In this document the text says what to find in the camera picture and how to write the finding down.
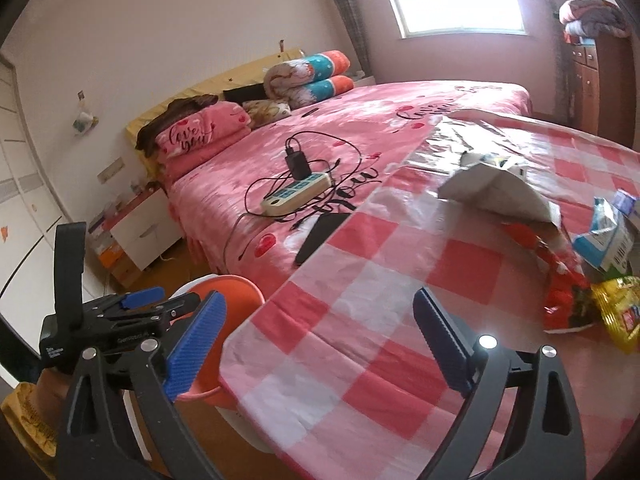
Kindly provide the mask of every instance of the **bedside table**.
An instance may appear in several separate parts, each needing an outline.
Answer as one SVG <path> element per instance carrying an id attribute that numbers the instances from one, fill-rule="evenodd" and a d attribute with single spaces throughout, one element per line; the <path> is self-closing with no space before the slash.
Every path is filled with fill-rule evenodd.
<path id="1" fill-rule="evenodd" d="M 145 191 L 129 202 L 103 228 L 139 270 L 148 267 L 182 238 L 178 224 L 169 215 L 164 191 Z"/>

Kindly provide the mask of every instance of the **curtain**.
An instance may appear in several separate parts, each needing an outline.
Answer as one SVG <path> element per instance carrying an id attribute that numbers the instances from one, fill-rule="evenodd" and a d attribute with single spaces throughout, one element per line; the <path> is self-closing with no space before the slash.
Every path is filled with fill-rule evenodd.
<path id="1" fill-rule="evenodd" d="M 559 123 L 568 125 L 572 60 L 564 42 L 564 27 L 559 21 L 558 4 L 556 0 L 545 1 L 548 5 L 549 15 L 554 17 L 554 33 L 556 35 L 556 41 L 554 42 L 556 54 L 556 104 L 554 117 Z"/>
<path id="2" fill-rule="evenodd" d="M 334 0 L 334 2 L 347 28 L 347 33 L 351 38 L 351 43 L 353 43 L 362 71 L 366 75 L 371 75 L 369 49 L 367 48 L 367 41 L 364 37 L 362 16 L 356 0 Z"/>

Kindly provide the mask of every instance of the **folded quilt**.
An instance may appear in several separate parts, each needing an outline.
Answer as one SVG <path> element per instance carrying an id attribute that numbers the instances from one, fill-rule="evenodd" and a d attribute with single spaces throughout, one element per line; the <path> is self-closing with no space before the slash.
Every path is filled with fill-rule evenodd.
<path id="1" fill-rule="evenodd" d="M 156 137 L 169 126 L 185 117 L 196 113 L 207 106 L 218 102 L 218 96 L 212 94 L 187 97 L 185 99 L 175 99 L 169 103 L 167 110 L 158 115 L 149 124 L 146 124 L 138 132 L 138 142 L 136 149 L 145 152 L 145 156 L 151 156 L 158 148 Z"/>
<path id="2" fill-rule="evenodd" d="M 622 11 L 607 0 L 569 0 L 560 8 L 560 22 L 572 36 L 597 38 L 602 32 L 628 38 L 631 30 Z"/>
<path id="3" fill-rule="evenodd" d="M 243 126 L 235 133 L 220 139 L 218 142 L 212 142 L 199 150 L 185 153 L 181 156 L 172 156 L 161 161 L 162 171 L 160 180 L 166 188 L 171 187 L 176 180 L 185 176 L 191 170 L 194 170 L 201 164 L 211 160 L 217 154 L 226 150 L 229 146 L 233 146 L 238 140 L 244 139 L 251 133 L 249 126 Z"/>
<path id="4" fill-rule="evenodd" d="M 156 137 L 158 160 L 196 152 L 223 142 L 249 125 L 251 118 L 239 104 L 220 101 L 172 124 Z"/>
<path id="5" fill-rule="evenodd" d="M 269 99 L 283 98 L 287 89 L 329 79 L 346 72 L 350 65 L 349 59 L 339 50 L 285 61 L 265 74 L 264 90 Z"/>
<path id="6" fill-rule="evenodd" d="M 353 89 L 353 80 L 345 75 L 315 81 L 295 88 L 283 89 L 282 97 L 289 101 L 292 110 L 319 103 Z"/>

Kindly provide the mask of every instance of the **headboard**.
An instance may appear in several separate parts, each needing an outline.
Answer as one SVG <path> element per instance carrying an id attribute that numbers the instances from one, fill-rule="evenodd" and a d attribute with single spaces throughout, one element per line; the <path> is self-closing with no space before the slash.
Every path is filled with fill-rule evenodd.
<path id="1" fill-rule="evenodd" d="M 244 65 L 237 66 L 231 70 L 223 72 L 222 74 L 218 74 L 217 76 L 213 76 L 210 79 L 184 89 L 182 92 L 169 97 L 167 100 L 154 106 L 150 110 L 147 110 L 145 113 L 140 115 L 140 117 L 133 119 L 129 124 L 127 124 L 127 139 L 129 139 L 129 142 L 135 146 L 136 141 L 138 140 L 138 132 L 140 131 L 140 128 L 158 117 L 158 115 L 162 114 L 169 106 L 169 103 L 174 99 L 194 97 L 201 94 L 217 94 L 222 100 L 224 99 L 224 96 L 222 95 L 224 90 L 232 90 L 242 86 L 261 83 L 264 80 L 264 73 L 272 66 L 283 61 L 299 59 L 304 57 L 304 55 L 304 52 L 299 48 L 290 48 L 284 52 L 272 54 L 271 56 L 263 57 L 262 59 L 257 59 L 255 61 L 245 63 Z M 146 172 L 149 177 L 155 178 L 158 175 L 158 165 L 156 162 L 146 158 L 143 152 L 136 150 L 136 153 L 138 154 L 140 161 L 142 161 L 142 164 L 145 165 Z"/>

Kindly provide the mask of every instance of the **person's hand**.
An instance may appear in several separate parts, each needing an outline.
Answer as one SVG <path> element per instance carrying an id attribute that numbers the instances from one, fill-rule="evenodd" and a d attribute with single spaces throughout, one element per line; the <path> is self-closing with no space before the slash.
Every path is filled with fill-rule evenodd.
<path id="1" fill-rule="evenodd" d="M 52 430 L 57 431 L 72 377 L 55 370 L 45 368 L 31 394 L 31 405 L 40 419 Z"/>

